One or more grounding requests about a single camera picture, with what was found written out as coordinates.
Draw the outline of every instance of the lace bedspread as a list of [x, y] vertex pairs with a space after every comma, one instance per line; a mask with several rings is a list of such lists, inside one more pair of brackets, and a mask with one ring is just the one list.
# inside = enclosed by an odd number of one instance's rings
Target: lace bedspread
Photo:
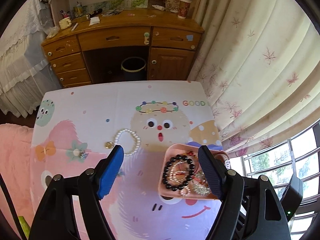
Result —
[[45, 8], [46, 5], [40, 0], [27, 0], [22, 5], [0, 38], [0, 57], [30, 33], [43, 30], [43, 26], [50, 19], [43, 19], [38, 15], [40, 10]]

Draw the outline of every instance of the white curtain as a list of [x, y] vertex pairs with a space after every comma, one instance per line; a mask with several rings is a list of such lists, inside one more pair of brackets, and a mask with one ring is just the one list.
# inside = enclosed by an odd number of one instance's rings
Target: white curtain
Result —
[[47, 91], [61, 85], [41, 43], [52, 25], [51, 12], [40, 0], [27, 0], [0, 38], [0, 109], [16, 117], [28, 114]]
[[277, 144], [320, 117], [320, 37], [294, 0], [201, 0], [202, 83], [230, 157]]

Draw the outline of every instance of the table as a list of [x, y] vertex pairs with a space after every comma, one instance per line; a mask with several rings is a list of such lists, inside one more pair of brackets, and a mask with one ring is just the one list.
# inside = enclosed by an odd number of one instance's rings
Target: table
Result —
[[65, 88], [126, 81], [121, 62], [133, 56], [147, 61], [148, 80], [187, 79], [204, 33], [194, 20], [155, 9], [99, 17], [99, 24], [79, 22], [42, 43]]
[[[122, 129], [134, 130], [141, 138], [141, 148], [125, 156], [110, 194], [100, 202], [116, 239], [204, 240], [220, 201], [165, 199], [157, 192], [164, 153], [170, 145], [192, 142], [222, 149], [198, 82], [119, 82], [46, 93], [32, 138], [34, 210], [53, 175], [77, 176], [94, 167], [111, 152], [105, 142], [113, 141]], [[119, 144], [130, 152], [134, 140], [124, 133]], [[78, 157], [81, 150], [88, 154], [84, 160]], [[79, 233], [81, 239], [87, 239], [77, 200], [74, 196]]]

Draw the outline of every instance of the cartoon print tablecloth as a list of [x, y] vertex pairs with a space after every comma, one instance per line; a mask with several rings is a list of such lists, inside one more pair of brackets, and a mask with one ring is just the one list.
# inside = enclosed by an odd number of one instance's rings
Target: cartoon print tablecloth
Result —
[[[98, 84], [48, 92], [32, 138], [31, 197], [37, 209], [55, 174], [77, 176], [94, 167], [122, 129], [141, 138], [126, 156], [109, 195], [100, 202], [117, 240], [204, 240], [220, 208], [218, 200], [164, 199], [157, 192], [164, 153], [174, 143], [222, 149], [211, 109], [198, 82], [144, 81]], [[125, 152], [134, 140], [119, 139]], [[79, 158], [85, 151], [86, 159]], [[73, 196], [81, 239], [88, 239]]]

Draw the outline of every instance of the blue gripper pad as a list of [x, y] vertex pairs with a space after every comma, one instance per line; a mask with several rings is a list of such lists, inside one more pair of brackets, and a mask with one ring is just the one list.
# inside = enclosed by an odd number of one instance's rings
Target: blue gripper pad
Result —
[[100, 200], [102, 200], [105, 195], [109, 194], [122, 165], [123, 159], [123, 148], [119, 145], [116, 145], [109, 154], [107, 158], [108, 164], [99, 179], [99, 189], [97, 191], [97, 195]]
[[212, 160], [216, 161], [207, 146], [201, 146], [198, 150], [198, 160], [204, 176], [208, 182], [209, 188], [213, 195], [219, 199], [222, 197], [222, 180], [212, 165]]

